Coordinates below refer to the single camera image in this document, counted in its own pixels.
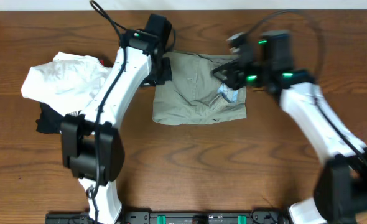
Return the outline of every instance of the white cloth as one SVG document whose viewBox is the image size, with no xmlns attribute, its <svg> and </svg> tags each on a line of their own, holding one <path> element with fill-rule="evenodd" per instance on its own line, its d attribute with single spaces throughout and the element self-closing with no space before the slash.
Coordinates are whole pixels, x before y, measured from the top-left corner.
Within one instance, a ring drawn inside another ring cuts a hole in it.
<svg viewBox="0 0 367 224">
<path fill-rule="evenodd" d="M 31 67 L 22 96 L 48 104 L 65 116 L 84 109 L 101 89 L 111 68 L 97 58 L 59 52 L 52 62 Z"/>
</svg>

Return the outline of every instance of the folded gray shirt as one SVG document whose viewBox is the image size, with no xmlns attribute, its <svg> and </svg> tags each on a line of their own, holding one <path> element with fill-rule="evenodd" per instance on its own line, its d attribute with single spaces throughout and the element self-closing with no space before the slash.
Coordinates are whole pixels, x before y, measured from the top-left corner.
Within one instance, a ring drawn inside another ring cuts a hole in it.
<svg viewBox="0 0 367 224">
<path fill-rule="evenodd" d="M 238 90 L 235 103 L 217 93 L 221 81 L 211 71 L 235 55 L 169 52 L 172 81 L 156 86 L 153 121 L 160 124 L 213 124 L 246 118 L 246 88 Z"/>
</svg>

